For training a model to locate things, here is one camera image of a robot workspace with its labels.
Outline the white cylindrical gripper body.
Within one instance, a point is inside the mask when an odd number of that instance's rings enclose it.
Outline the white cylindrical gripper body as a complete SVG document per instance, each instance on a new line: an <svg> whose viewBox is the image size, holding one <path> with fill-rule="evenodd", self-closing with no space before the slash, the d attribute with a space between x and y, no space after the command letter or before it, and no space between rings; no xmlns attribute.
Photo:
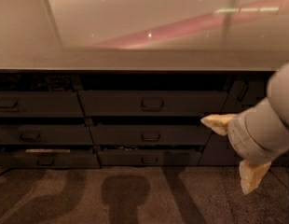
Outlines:
<svg viewBox="0 0 289 224"><path fill-rule="evenodd" d="M235 151L255 165L274 161L289 151L289 127L267 98L237 114L227 126L227 136Z"/></svg>

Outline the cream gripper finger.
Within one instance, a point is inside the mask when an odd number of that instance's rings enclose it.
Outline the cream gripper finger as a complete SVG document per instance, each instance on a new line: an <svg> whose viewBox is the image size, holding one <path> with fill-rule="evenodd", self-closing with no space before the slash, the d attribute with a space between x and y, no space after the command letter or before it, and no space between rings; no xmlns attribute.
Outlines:
<svg viewBox="0 0 289 224"><path fill-rule="evenodd" d="M257 189L271 166L271 162L252 165L246 160L240 162L241 190L247 195Z"/></svg>
<svg viewBox="0 0 289 224"><path fill-rule="evenodd" d="M200 122L213 132L225 136L227 135L228 124L234 117L235 114L214 114L202 118Z"/></svg>

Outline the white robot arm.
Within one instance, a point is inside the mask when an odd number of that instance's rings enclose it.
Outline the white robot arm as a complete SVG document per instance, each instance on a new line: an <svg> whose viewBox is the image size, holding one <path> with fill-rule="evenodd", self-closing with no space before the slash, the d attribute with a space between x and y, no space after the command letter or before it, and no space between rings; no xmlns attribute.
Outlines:
<svg viewBox="0 0 289 224"><path fill-rule="evenodd" d="M257 105L239 114L209 115L201 123L226 136L242 157L242 192L257 189L272 162L289 151L289 63L271 76L267 96Z"/></svg>

